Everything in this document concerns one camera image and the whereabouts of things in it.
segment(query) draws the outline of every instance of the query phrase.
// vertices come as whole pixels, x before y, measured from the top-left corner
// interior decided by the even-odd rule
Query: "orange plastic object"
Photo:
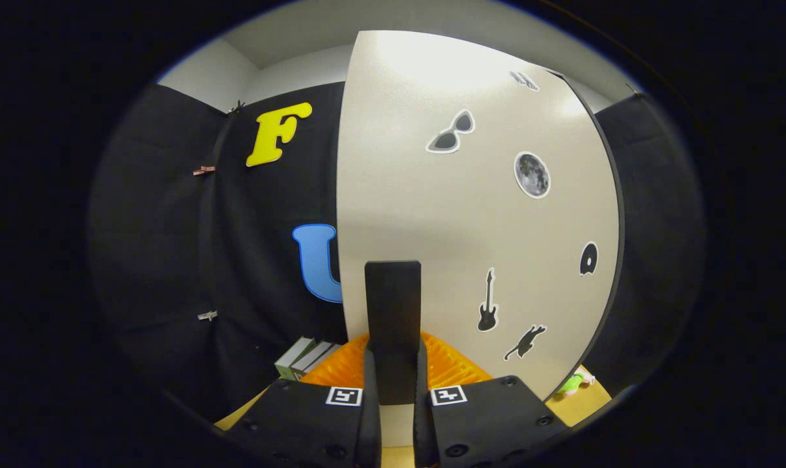
[[[422,331],[428,352],[428,388],[466,385],[490,380],[491,376],[437,337]],[[301,382],[363,388],[363,350],[369,333],[344,344],[315,370],[300,379]]]

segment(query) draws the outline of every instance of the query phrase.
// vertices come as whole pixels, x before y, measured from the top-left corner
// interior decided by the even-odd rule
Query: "blue letter u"
[[[328,224],[304,224],[291,233],[300,244],[300,271],[303,282],[313,295],[329,302],[343,302],[340,283],[332,277],[330,240],[335,228]]]

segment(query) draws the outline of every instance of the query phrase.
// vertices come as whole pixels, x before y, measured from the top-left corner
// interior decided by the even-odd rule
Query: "green toy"
[[[572,395],[577,393],[577,388],[581,384],[589,384],[592,385],[595,383],[595,376],[592,376],[589,372],[578,368],[577,371],[569,377],[569,380],[566,380],[566,383],[560,387],[560,390],[557,393],[565,394],[567,397],[571,397]]]

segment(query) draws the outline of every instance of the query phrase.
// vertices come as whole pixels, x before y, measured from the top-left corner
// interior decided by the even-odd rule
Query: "white ceiling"
[[[257,68],[353,44],[359,31],[405,30],[464,39],[562,72],[611,101],[638,88],[591,47],[520,9],[489,0],[299,0],[224,36]]]

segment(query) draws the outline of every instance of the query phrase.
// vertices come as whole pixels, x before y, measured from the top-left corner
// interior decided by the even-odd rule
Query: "white wall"
[[[352,46],[331,47],[263,68],[250,82],[243,101],[251,104],[284,92],[345,81]]]
[[[170,68],[159,84],[228,112],[257,74],[254,63],[224,39],[216,39]]]

